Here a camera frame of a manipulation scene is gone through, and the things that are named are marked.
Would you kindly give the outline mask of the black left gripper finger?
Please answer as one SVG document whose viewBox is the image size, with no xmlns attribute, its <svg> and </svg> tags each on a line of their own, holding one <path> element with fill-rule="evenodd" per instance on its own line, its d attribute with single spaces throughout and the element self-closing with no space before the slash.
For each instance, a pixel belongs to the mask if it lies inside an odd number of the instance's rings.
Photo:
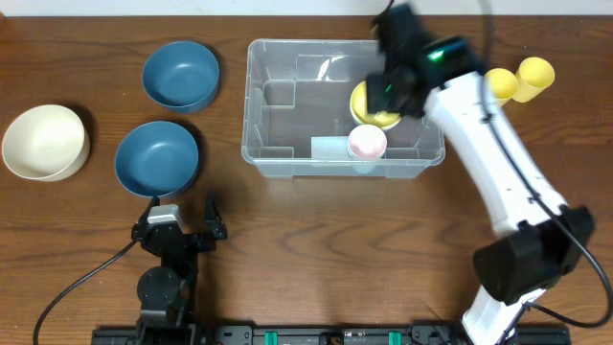
<svg viewBox="0 0 613 345">
<path fill-rule="evenodd" d="M 146 210 L 144 211 L 144 213 L 142 215 L 140 215 L 140 217 L 136 221 L 136 223 L 135 223 L 135 229 L 136 230 L 141 230 L 141 229 L 146 228 L 148 226 L 148 216 L 149 216 L 149 213 L 150 213 L 151 209 L 153 207 L 156 207 L 156 206 L 159 206 L 159 205 L 160 205 L 159 197 L 158 196 L 154 196 L 150 200 L 150 202 L 149 202 Z"/>
<path fill-rule="evenodd" d="M 213 240 L 226 240 L 227 227 L 217 210 L 214 196 L 211 192 L 207 193 L 204 209 L 204 225 L 208 236 Z"/>
</svg>

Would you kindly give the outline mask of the small yellow bowl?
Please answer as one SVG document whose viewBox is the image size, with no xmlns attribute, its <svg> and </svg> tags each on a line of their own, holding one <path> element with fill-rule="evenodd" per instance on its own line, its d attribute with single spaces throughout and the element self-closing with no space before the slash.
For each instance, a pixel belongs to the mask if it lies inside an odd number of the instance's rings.
<svg viewBox="0 0 613 345">
<path fill-rule="evenodd" d="M 369 113 L 367 110 L 366 82 L 360 82 L 352 91 L 350 97 L 350 112 L 358 126 L 373 125 L 387 131 L 399 124 L 401 116 L 397 113 L 380 111 Z"/>
</svg>

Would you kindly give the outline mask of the yellow cup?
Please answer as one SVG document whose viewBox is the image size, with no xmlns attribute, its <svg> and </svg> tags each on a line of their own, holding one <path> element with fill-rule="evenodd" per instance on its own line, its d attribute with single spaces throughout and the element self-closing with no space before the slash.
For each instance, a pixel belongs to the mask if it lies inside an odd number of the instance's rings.
<svg viewBox="0 0 613 345">
<path fill-rule="evenodd" d="M 485 78 L 493 97 L 500 106 L 508 102 L 518 89 L 516 76 L 504 68 L 493 68 L 486 72 Z"/>
<path fill-rule="evenodd" d="M 556 72 L 544 58 L 527 57 L 520 63 L 515 76 L 517 90 L 512 99 L 518 103 L 526 103 L 554 83 Z"/>
</svg>

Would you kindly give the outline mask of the pink cup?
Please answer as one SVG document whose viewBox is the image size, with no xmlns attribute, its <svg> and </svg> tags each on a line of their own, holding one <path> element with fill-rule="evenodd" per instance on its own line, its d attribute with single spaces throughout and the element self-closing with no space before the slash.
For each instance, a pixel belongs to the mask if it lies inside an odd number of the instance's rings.
<svg viewBox="0 0 613 345">
<path fill-rule="evenodd" d="M 358 159 L 374 160 L 383 156 L 387 149 L 385 132 L 374 125 L 355 127 L 348 137 L 350 156 Z"/>
</svg>

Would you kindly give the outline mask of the light blue cup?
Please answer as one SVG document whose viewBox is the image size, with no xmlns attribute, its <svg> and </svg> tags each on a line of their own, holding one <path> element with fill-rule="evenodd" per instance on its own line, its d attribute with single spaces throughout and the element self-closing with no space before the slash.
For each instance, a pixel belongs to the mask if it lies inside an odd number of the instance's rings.
<svg viewBox="0 0 613 345">
<path fill-rule="evenodd" d="M 378 158 L 366 159 L 361 157 L 354 157 L 352 168 L 359 174 L 371 174 L 377 168 L 378 163 Z"/>
</svg>

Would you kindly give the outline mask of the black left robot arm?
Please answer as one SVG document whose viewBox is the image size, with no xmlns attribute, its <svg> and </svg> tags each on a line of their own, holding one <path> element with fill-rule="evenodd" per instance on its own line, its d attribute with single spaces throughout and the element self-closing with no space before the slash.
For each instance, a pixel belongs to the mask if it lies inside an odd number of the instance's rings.
<svg viewBox="0 0 613 345">
<path fill-rule="evenodd" d="M 201 345 L 210 339 L 195 317 L 198 255 L 216 249 L 206 233 L 186 234 L 179 208 L 155 196 L 132 228 L 131 238 L 160 264 L 137 284 L 141 302 L 137 345 Z"/>
</svg>

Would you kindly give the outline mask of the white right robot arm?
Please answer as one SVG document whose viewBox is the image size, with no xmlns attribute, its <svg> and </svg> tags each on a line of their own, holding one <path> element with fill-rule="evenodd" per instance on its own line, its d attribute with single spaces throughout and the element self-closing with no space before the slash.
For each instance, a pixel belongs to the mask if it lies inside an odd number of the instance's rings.
<svg viewBox="0 0 613 345">
<path fill-rule="evenodd" d="M 436 39 L 389 5 L 371 40 L 257 39 L 247 50 L 241 152 L 266 177 L 413 178 L 459 154 L 496 241 L 475 252 L 480 289 L 447 344 L 553 344 L 515 323 L 585 253 L 594 220 L 549 184 L 462 37 Z"/>
</svg>

